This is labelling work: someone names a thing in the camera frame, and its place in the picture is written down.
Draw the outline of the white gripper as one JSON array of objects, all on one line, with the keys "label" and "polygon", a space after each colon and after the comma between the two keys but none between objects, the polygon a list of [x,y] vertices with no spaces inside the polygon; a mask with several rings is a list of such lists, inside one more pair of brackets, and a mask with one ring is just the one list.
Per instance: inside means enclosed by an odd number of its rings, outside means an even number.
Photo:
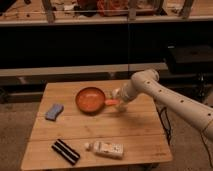
[{"label": "white gripper", "polygon": [[118,112],[125,112],[127,104],[132,100],[132,87],[129,84],[124,84],[122,87],[114,89],[111,93],[113,99],[118,99],[119,102],[115,108]]}]

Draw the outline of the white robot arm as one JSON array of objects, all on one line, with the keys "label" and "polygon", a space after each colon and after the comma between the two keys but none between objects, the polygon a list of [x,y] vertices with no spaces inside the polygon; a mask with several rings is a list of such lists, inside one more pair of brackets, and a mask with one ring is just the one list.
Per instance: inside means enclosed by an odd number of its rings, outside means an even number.
[{"label": "white robot arm", "polygon": [[154,69],[136,72],[128,82],[112,91],[112,97],[122,108],[145,93],[170,108],[213,142],[213,108],[172,91],[158,81],[159,74]]}]

